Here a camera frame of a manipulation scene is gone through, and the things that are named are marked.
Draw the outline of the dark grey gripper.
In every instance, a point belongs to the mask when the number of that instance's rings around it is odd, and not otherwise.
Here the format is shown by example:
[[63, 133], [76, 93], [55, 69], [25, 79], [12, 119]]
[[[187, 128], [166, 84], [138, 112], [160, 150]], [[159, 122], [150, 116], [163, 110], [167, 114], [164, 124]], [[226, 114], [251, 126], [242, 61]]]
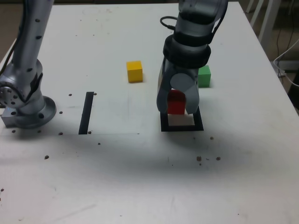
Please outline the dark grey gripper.
[[164, 58], [157, 89], [157, 108], [161, 113], [168, 110], [168, 93], [171, 87], [184, 93], [186, 98], [185, 110], [188, 114], [194, 114], [199, 106], [199, 92], [196, 85], [199, 69], [180, 67]]

